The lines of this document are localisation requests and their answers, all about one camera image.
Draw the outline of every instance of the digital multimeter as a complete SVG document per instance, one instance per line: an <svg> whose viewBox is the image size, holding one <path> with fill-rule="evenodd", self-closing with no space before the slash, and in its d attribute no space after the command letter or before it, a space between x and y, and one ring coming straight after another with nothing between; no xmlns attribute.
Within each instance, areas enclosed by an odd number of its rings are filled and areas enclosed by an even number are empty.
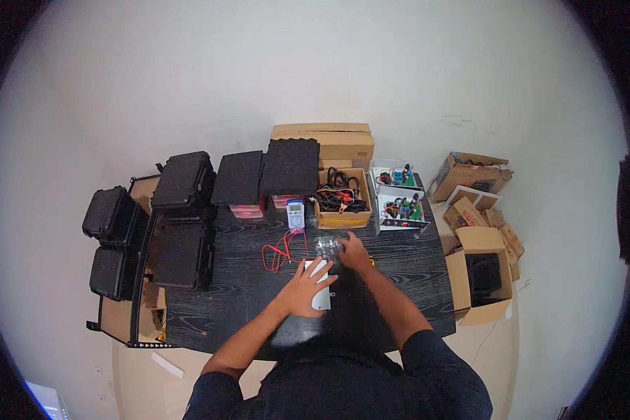
<svg viewBox="0 0 630 420"><path fill-rule="evenodd" d="M306 206L302 199L287 200L287 223L289 228L306 228Z"/></svg>

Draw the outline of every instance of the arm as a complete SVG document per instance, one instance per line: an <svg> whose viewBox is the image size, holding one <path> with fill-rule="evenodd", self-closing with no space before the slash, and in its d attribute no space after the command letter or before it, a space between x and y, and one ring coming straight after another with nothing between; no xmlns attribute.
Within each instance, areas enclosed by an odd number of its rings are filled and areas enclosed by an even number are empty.
<svg viewBox="0 0 630 420"><path fill-rule="evenodd" d="M378 303L401 348L404 372L426 387L434 417L489 419L492 403L481 378L443 342L411 300L369 262L369 253L353 232L339 239L341 262L353 268Z"/></svg>
<svg viewBox="0 0 630 420"><path fill-rule="evenodd" d="M322 258L318 257L305 269L306 262L301 261L294 277L278 293L276 298L210 357L201 374L223 372L239 380L245 369L252 363L254 355L287 315L307 316L309 318L321 316L323 312L312 307L312 299L317 292L338 278L337 275L332 275L325 281L317 283L333 266L333 262L330 262L313 274L313 270L321 260Z"/></svg>
<svg viewBox="0 0 630 420"><path fill-rule="evenodd" d="M348 236L350 239L338 240L345 246L345 251L339 251L338 257L344 265L356 271L369 288L397 346L403 347L406 340L418 331L434 330L411 299L371 264L361 240L353 232L348 232Z"/></svg>
<svg viewBox="0 0 630 420"><path fill-rule="evenodd" d="M278 293L275 299L252 321L238 330L217 352L210 357L193 386L184 420L219 419L243 401L238 380L252 363L259 348L287 315L322 316L324 312L313 309L312 299L320 290L336 281L329 276L317 284L333 265L329 263L320 271L313 270L321 261L304 269L301 261L294 277Z"/></svg>

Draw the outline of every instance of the black wooden table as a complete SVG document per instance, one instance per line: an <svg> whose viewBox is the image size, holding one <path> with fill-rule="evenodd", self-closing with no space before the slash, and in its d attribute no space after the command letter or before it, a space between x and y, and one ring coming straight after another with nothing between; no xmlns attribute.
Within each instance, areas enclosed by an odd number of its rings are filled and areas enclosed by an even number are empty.
<svg viewBox="0 0 630 420"><path fill-rule="evenodd" d="M453 299L441 240L428 203L425 219L432 223L419 233L383 231L376 236L373 219L355 229L376 267L402 290L422 311L441 336L455 332ZM346 236L345 231L317 229L313 206L306 204L306 236L310 259L315 241L328 235ZM214 353L236 331L258 315L292 278L297 264L285 264L278 273L262 263L264 244L275 246L288 230L285 210L270 202L260 219L237 219L220 208L215 240L214 277L208 292L170 288L167 292L166 342L182 348ZM303 236L289 246L292 258L306 257ZM289 316L260 350L257 359L275 359L280 351L307 340L327 336L360 342L375 351L396 349L387 324L369 290L354 274L343 268L330 287L335 293L331 310L322 318Z"/></svg>

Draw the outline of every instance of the man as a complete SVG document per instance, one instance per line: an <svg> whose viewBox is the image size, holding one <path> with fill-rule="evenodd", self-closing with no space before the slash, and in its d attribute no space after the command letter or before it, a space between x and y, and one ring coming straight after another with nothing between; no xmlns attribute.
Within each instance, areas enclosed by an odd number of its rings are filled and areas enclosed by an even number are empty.
<svg viewBox="0 0 630 420"><path fill-rule="evenodd" d="M492 404L483 381L443 342L409 298L369 262L353 232L339 239L341 263L353 269L378 303L400 348L403 369L387 356L351 351L335 343L299 350L279 361L259 394L243 401L238 380L254 355L289 315L316 317L312 298L336 281L316 282L333 263L313 273L317 259L256 318L210 358L193 387L184 419L489 419Z"/></svg>

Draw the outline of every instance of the floor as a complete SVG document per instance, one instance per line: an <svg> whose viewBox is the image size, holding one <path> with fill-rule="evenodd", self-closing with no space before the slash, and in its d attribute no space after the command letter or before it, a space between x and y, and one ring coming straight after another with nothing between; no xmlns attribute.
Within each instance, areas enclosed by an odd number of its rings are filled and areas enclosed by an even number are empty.
<svg viewBox="0 0 630 420"><path fill-rule="evenodd" d="M444 249L454 245L454 238L442 220L443 208L433 206ZM504 319L474 327L457 327L457 332L444 339L453 351L480 375L488 388L493 419L509 415L518 367L518 316L514 298ZM188 349L161 349L158 354L184 371L180 379L152 360L147 349L128 349L117 341L112 344L115 394L123 419L181 419L191 389L208 353ZM387 354L401 363L399 352ZM244 398L257 394L260 381L274 362L255 360L240 379Z"/></svg>

